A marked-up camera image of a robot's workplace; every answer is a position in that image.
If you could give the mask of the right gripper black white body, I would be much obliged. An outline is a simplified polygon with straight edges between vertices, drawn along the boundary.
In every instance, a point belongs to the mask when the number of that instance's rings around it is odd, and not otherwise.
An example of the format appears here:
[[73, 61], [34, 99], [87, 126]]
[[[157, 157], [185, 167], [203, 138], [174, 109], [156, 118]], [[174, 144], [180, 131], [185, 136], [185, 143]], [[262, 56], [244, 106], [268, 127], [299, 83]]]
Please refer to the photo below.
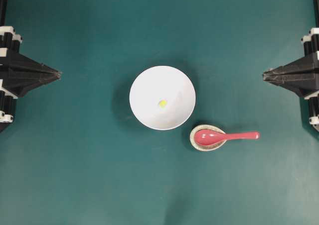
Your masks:
[[[304, 47], [305, 56], [314, 53], [319, 58], [319, 28], [312, 28], [308, 35], [305, 35], [301, 39], [301, 43]], [[305, 100], [308, 101], [309, 106], [309, 123], [319, 123], [319, 90], [314, 89], [310, 93], [307, 93]]]

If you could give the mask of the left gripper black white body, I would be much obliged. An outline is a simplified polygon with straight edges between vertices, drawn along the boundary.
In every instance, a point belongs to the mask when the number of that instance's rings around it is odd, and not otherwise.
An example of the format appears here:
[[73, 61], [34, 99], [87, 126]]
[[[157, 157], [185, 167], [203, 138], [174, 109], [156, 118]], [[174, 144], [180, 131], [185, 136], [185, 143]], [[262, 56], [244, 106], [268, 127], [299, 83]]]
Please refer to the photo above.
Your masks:
[[19, 53], [23, 39], [12, 26], [0, 27], [0, 121], [13, 122], [17, 92], [9, 88], [9, 70], [13, 67], [13, 56]]

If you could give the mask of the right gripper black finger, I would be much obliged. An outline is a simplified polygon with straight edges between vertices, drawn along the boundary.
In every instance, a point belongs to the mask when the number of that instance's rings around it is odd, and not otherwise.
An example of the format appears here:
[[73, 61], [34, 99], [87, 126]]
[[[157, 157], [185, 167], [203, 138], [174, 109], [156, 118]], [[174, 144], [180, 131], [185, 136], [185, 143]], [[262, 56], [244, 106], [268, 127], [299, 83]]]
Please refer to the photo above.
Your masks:
[[305, 97], [319, 90], [318, 74], [263, 75], [263, 80]]
[[270, 69], [263, 76], [302, 74], [314, 72], [319, 67], [319, 52], [311, 53], [287, 65]]

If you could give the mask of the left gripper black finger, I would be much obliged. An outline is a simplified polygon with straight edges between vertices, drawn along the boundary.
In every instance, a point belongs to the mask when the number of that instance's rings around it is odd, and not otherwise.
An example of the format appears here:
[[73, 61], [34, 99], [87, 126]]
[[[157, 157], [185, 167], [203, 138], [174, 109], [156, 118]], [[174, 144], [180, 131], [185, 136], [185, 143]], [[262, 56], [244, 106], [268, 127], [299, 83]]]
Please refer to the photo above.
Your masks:
[[47, 73], [60, 76], [61, 72], [38, 63], [14, 51], [1, 51], [0, 64], [17, 71]]
[[18, 98], [24, 97], [29, 91], [60, 79], [60, 73], [39, 72], [4, 72], [0, 74], [2, 88]]

